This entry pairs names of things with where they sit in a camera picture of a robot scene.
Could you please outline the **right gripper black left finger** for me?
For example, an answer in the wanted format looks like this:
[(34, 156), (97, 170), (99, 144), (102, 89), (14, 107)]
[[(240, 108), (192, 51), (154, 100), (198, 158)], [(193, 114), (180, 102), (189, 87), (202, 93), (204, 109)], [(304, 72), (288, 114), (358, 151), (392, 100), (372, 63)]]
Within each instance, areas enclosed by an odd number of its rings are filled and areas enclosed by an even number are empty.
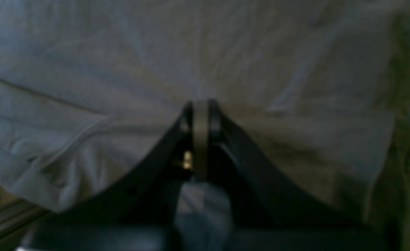
[(127, 175), (98, 195), (32, 227), (22, 251), (181, 251), (174, 224), (182, 184), (181, 162), (192, 145), (193, 105)]

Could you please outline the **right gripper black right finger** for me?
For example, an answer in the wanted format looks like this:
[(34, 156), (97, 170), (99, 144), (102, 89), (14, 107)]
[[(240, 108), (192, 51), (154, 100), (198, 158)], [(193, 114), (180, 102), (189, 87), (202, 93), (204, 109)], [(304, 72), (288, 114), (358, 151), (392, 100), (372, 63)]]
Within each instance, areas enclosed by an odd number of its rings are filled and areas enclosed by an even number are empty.
[(292, 182), (248, 134), (208, 101), (208, 181), (229, 196), (234, 230), (225, 251), (399, 251), (385, 230), (344, 215)]

